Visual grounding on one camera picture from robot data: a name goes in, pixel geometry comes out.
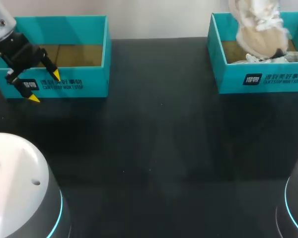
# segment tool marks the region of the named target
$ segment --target blue led ring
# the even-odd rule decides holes
[[[60,194],[61,194],[61,209],[60,209],[59,217],[58,217],[53,229],[51,230],[50,234],[46,238],[50,238],[53,235],[53,233],[56,230],[56,227],[58,226],[60,219],[61,219],[62,210],[63,210],[63,197],[62,197],[61,191],[60,191]]]
[[[286,183],[286,187],[285,187],[285,204],[286,204],[286,208],[287,208],[287,211],[288,211],[288,214],[289,214],[291,220],[293,221],[294,225],[295,225],[295,226],[297,227],[297,229],[298,229],[298,224],[297,224],[297,222],[294,220],[292,214],[290,213],[290,210],[289,210],[289,207],[288,207],[288,203],[287,203],[286,191],[287,191],[287,185],[288,185],[289,179],[288,179],[288,181],[287,181],[287,183]]]

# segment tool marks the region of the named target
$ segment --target open box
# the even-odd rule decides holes
[[[107,97],[111,40],[106,16],[16,17],[17,29],[31,43],[44,47],[59,67],[60,82],[38,65],[20,74],[38,98]],[[21,98],[5,76],[0,59],[0,90],[6,98]]]
[[[292,36],[289,51],[298,51],[298,12],[282,12],[281,17]],[[246,54],[236,47],[237,30],[230,13],[212,14],[208,50],[219,93],[297,92],[298,62],[231,63],[232,54],[243,56],[240,60]]]

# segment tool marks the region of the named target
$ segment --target beige object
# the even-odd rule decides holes
[[[288,31],[277,0],[229,0],[229,7],[239,24],[236,40],[246,52],[261,59],[285,55]]]

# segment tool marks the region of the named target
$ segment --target black table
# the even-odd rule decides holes
[[[46,156],[74,238],[274,238],[298,93],[219,95],[205,38],[117,40],[107,99],[0,94],[0,132]]]

